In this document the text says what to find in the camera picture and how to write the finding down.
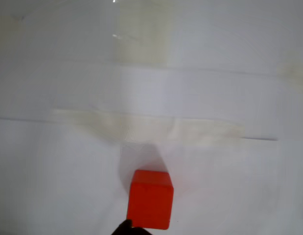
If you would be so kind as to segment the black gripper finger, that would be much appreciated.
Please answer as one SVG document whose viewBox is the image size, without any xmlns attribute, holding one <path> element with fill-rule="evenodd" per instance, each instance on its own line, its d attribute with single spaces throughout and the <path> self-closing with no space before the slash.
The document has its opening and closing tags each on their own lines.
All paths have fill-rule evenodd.
<svg viewBox="0 0 303 235">
<path fill-rule="evenodd" d="M 124 220 L 112 233 L 112 235 L 152 235 L 141 227 L 133 227 L 132 220 Z"/>
</svg>

